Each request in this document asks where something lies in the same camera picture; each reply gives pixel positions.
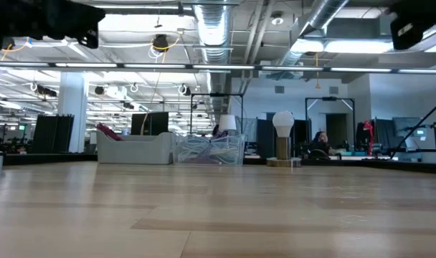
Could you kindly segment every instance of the ceiling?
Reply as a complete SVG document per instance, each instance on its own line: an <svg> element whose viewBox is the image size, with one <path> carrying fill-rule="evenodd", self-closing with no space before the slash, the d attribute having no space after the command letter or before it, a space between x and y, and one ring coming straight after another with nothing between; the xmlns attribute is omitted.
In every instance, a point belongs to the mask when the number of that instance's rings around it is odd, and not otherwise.
<svg viewBox="0 0 436 258"><path fill-rule="evenodd" d="M102 3L101 1L89 1L86 3ZM289 31L296 17L299 17L310 10L311 0L277 1L273 11L281 11L284 22L280 25L268 24L262 47L260 47L256 62L272 61L278 59L286 53L290 46ZM104 1L105 4L117 4L118 1ZM388 1L380 0L350 0L348 5L341 10L337 17L341 18L365 18L373 19L382 15L383 8ZM231 63L242 64L249 37L249 30L254 21L253 14L257 1L246 0L239 6L232 9L231 28ZM99 23L100 47L98 49L87 49L75 44L75 40L66 39L65 41L55 41L44 38L43 41L31 41L28 47L18 52L10 52L6 55L5 61L35 61L35 62L165 62L165 63L201 63L202 55L199 46L199 35L197 33L196 21L190 16L158 16L158 15L117 15L108 14ZM176 45L168 52L157 59L150 53L151 40L156 34L167 34L169 44ZM15 49L22 47L26 42L25 38L16 39ZM410 66L410 67L431 67L436 62L436 55L427 53L406 53L406 54L334 54L321 52L318 60L315 56L304 55L301 58L304 65L319 66L338 66L338 67L391 67L391 66ZM98 119L107 123L114 123L115 127L127 127L130 123L130 115L127 118L111 118L110 112L127 111L122 104L99 103L100 99L108 99L108 96L96 95L95 87L119 86L127 87L127 100L165 100L169 102L185 103L189 97L179 93L178 88L186 85L193 92L208 93L206 73L158 73L158 72L86 72L85 74L90 84L89 90L89 120L91 127ZM343 79L347 82L350 76L341 73L325 73L320 75L322 78ZM316 77L316 73L306 72L302 79L309 81ZM44 99L31 91L32 83L44 85L51 90L59 91L60 72L58 71L32 71L14 70L0 68L0 97L37 100ZM3 121L29 121L22 120L25 114L34 117L38 112L51 112L57 110L56 102L16 102L21 105L22 110L3 107L0 105L0 114L14 112L16 115L0 115L0 122ZM183 120L178 118L177 112L184 112L183 118L187 116L189 104L143 104L138 111L167 110L172 112L172 125L177 130L186 131L187 125L183 125ZM93 115L92 111L108 111L106 115ZM195 117L204 120L207 128L198 130L206 132L213 127L213 114L206 105L198 105Z"/></svg>

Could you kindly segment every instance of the doorway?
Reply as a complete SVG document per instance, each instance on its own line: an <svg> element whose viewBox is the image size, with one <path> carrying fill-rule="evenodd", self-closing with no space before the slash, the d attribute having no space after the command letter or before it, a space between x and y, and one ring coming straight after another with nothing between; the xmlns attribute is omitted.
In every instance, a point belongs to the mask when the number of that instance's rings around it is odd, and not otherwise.
<svg viewBox="0 0 436 258"><path fill-rule="evenodd" d="M347 140L347 114L326 114L326 132L332 148Z"/></svg>

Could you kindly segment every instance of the computer monitor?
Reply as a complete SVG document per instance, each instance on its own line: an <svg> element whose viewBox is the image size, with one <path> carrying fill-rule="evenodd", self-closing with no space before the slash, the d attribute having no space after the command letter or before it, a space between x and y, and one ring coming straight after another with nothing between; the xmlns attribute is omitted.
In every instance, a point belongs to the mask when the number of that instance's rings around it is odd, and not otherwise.
<svg viewBox="0 0 436 258"><path fill-rule="evenodd" d="M395 136L405 137L421 118L393 118ZM427 137L426 128L418 128L411 134L412 137Z"/></svg>

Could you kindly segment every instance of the wall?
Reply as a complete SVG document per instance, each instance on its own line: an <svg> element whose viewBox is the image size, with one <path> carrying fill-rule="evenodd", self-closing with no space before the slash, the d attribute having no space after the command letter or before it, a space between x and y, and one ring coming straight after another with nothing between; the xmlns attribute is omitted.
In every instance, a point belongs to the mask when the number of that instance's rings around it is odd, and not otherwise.
<svg viewBox="0 0 436 258"><path fill-rule="evenodd" d="M356 124L371 119L371 88L369 75L363 75L347 86L350 98L355 99ZM352 115L347 117L348 124L352 124ZM348 132L349 142L354 141L353 131Z"/></svg>
<svg viewBox="0 0 436 258"><path fill-rule="evenodd" d="M240 88L240 78L232 80L234 92ZM274 86L285 86L285 94L276 94ZM244 118L265 119L265 113L287 110L293 113L295 119L305 120L306 97L328 97L329 87L339 87L336 97L347 97L347 85L340 80L320 80L321 89L316 89L316 80L305 82L303 80L281 80L279 82L267 79L253 79L244 96ZM240 102L233 97L230 113L240 117ZM312 119L312 134L318 130L326 129L327 113L351 113L342 102L318 101L310 110Z"/></svg>
<svg viewBox="0 0 436 258"><path fill-rule="evenodd" d="M436 75L371 75L370 78L373 118L421 118L436 106ZM436 122L436 111L424 124L433 122ZM416 140L415 145L434 148L433 131L428 130L426 141ZM423 153L422 160L436 163L436 153Z"/></svg>

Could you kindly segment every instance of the white lamp shade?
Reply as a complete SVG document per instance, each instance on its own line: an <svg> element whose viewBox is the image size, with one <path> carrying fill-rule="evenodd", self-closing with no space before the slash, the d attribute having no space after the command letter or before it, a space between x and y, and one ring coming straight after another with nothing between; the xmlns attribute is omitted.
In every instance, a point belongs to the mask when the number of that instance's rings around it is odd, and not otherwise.
<svg viewBox="0 0 436 258"><path fill-rule="evenodd" d="M237 130L234 115L221 115L219 119L219 130Z"/></svg>
<svg viewBox="0 0 436 258"><path fill-rule="evenodd" d="M281 111L274 115L272 123L277 130L277 137L290 137L290 131L295 123L295 119L292 113Z"/></svg>

